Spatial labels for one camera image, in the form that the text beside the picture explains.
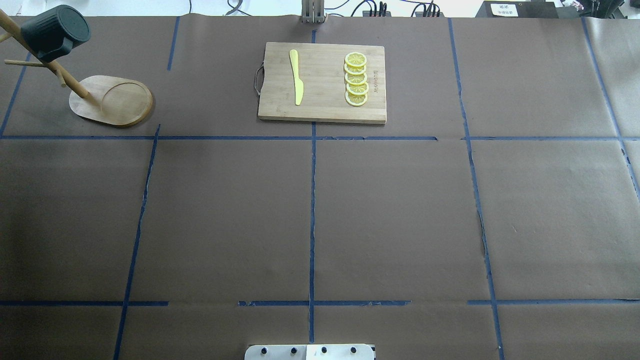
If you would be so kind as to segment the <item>blue mug yellow inside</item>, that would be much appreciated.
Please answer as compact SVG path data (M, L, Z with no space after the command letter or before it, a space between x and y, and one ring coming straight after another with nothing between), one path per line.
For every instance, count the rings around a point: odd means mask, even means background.
M70 54L92 35L84 16L66 4L26 20L20 26L20 33L35 57L45 63Z

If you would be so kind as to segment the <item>wooden cup storage rack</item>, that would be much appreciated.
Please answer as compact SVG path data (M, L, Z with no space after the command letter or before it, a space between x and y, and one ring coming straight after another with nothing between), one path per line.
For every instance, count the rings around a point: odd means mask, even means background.
M14 39L35 57L34 61L5 59L4 63L48 69L62 88L70 89L68 104L76 116L103 125L126 128L137 125L150 115L154 107L154 96L144 83L108 75L92 75L77 80L57 59L46 63L36 58L21 35L22 23L18 24L4 11L0 12L0 23L5 30L1 35L2 42Z

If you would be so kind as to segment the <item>yellow plastic knife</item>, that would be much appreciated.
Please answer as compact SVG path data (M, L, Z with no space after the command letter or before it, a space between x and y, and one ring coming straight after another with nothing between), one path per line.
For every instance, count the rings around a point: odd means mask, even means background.
M304 98L304 82L300 77L300 59L295 48L289 51L289 59L294 80L294 104L300 106Z

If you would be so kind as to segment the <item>lemon slice four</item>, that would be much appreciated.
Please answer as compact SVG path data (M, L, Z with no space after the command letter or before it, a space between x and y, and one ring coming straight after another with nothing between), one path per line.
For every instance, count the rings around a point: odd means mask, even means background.
M354 95L354 96L367 95L368 91L370 90L370 86L368 82L363 82L360 84L352 84L348 82L345 84L345 88L348 94Z

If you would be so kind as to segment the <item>wooden cutting board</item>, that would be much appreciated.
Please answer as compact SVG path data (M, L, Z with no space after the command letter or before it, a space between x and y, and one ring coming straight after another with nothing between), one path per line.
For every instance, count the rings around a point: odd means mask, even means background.
M301 105L295 105L292 49L298 51L299 75L304 82ZM361 106L345 100L345 55L354 51L367 57L368 100ZM387 121L386 50L382 46L268 42L263 70L257 113L261 120L365 125Z

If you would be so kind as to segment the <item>lemon slice three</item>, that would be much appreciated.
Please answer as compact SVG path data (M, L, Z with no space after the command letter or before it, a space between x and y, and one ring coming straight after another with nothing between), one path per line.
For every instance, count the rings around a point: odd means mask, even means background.
M363 85L367 83L368 75L366 73L361 73L361 74L345 73L344 80L345 80L345 83L348 85Z

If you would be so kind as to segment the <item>lemon slice two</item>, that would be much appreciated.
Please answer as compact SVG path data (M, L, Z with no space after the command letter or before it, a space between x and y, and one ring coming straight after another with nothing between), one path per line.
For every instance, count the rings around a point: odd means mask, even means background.
M366 71L367 71L367 66L363 65L363 66L350 66L349 64L344 64L343 65L343 70L345 71L346 75L352 75L352 76L359 76L359 75L365 75Z

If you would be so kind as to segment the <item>black box with label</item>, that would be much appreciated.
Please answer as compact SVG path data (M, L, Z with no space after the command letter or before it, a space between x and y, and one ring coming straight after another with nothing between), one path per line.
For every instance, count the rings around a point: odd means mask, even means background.
M554 2L544 0L485 0L475 18L558 19Z

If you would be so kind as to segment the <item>aluminium frame post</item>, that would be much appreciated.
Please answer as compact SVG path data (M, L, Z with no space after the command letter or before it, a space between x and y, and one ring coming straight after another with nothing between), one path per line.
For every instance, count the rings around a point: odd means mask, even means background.
M322 24L326 21L324 0L302 0L301 22L306 24Z

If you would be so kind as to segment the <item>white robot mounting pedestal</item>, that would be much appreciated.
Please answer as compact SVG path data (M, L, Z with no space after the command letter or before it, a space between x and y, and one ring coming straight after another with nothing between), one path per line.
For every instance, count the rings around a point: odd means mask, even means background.
M245 360L375 360L375 347L365 343L256 344Z

